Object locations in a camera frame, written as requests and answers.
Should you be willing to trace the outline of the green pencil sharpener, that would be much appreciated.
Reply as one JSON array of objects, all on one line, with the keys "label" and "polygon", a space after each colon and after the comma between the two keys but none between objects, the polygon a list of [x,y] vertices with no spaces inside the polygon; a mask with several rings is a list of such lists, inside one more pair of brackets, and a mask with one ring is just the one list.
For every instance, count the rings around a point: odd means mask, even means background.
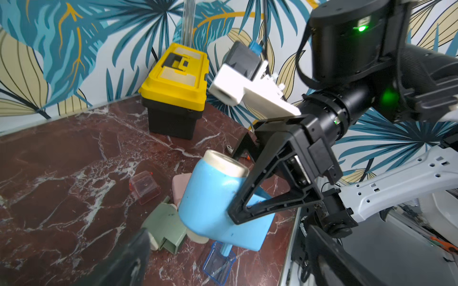
[{"label": "green pencil sharpener", "polygon": [[178,215],[174,204],[160,203],[143,222],[153,251],[167,250],[176,255],[186,238],[187,228]]}]

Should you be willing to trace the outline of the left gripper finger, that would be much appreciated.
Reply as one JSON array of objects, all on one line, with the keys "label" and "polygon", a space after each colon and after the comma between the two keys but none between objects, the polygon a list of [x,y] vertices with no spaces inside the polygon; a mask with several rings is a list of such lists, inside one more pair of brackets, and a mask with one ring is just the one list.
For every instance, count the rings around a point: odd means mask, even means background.
[{"label": "left gripper finger", "polygon": [[92,273],[76,281],[78,286],[141,286],[149,263],[149,232],[142,228],[128,243],[99,263]]}]

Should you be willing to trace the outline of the blue pencil sharpener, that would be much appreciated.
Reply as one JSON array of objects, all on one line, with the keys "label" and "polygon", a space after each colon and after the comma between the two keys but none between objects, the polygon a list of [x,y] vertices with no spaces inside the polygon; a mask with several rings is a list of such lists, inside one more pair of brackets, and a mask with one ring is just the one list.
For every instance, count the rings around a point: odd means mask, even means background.
[{"label": "blue pencil sharpener", "polygon": [[274,215],[236,225],[228,215],[232,200],[249,175],[249,169],[231,157],[206,150],[192,171],[178,207],[182,223],[196,235],[233,246],[259,251]]}]

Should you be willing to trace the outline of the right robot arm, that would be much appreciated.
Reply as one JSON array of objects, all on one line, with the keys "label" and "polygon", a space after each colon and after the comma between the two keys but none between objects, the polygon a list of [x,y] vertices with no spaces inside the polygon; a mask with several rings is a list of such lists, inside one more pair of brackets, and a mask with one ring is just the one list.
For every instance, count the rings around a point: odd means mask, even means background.
[{"label": "right robot arm", "polygon": [[312,47],[313,92],[297,116],[258,122],[256,141],[242,137],[233,153],[254,168],[230,203],[241,225],[288,209],[307,209],[307,272],[320,286],[380,286],[337,238],[366,218],[421,194],[458,185],[458,133],[426,154],[371,180],[322,192],[342,170],[332,151],[349,127],[374,108],[390,123],[457,120],[458,61],[406,42],[413,1],[328,1],[310,15],[300,47]]}]

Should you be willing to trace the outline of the blue transparent tray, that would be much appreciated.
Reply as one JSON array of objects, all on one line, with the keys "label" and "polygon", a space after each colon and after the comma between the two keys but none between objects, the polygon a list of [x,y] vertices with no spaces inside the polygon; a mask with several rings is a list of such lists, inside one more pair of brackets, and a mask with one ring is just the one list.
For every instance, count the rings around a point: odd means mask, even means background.
[{"label": "blue transparent tray", "polygon": [[232,245],[215,241],[203,265],[204,273],[218,286],[227,282],[231,268],[236,261]]}]

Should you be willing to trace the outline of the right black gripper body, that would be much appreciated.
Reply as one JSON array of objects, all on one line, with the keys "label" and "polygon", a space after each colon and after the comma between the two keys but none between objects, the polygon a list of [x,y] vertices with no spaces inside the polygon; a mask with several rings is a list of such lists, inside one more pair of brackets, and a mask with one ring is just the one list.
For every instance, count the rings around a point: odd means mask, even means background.
[{"label": "right black gripper body", "polygon": [[262,120],[255,124],[255,136],[253,186],[272,175],[279,175],[290,186],[312,186],[318,177],[335,184],[342,177],[332,151],[341,138],[341,128],[334,123],[312,114]]}]

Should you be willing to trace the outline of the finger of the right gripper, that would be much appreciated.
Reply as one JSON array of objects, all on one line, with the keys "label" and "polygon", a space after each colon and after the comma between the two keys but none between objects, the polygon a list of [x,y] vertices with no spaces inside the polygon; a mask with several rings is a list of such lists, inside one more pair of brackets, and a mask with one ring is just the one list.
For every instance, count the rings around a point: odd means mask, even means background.
[{"label": "finger of the right gripper", "polygon": [[252,139],[249,132],[245,133],[244,136],[239,139],[231,154],[231,158],[238,160],[244,154],[247,154],[252,161],[257,161],[261,154],[260,147]]},{"label": "finger of the right gripper", "polygon": [[284,210],[310,207],[323,200],[316,179],[312,186],[290,186],[279,175],[272,175],[261,185],[253,186],[252,169],[228,208],[228,215],[236,225]]}]

